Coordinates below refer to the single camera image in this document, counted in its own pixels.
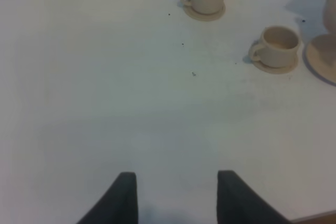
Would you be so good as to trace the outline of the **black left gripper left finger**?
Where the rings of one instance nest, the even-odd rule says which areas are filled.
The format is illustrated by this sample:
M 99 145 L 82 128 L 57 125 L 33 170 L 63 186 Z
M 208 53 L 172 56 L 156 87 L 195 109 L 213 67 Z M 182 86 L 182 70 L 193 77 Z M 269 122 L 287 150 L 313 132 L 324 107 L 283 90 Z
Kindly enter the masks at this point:
M 137 181 L 134 172 L 122 172 L 79 224 L 138 223 Z

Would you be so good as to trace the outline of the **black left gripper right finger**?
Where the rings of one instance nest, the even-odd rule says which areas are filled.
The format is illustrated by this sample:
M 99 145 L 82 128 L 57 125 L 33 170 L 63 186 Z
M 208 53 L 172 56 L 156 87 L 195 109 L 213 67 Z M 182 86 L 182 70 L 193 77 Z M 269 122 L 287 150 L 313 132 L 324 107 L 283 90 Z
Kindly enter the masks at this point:
M 216 215 L 218 223 L 290 223 L 232 170 L 217 174 Z

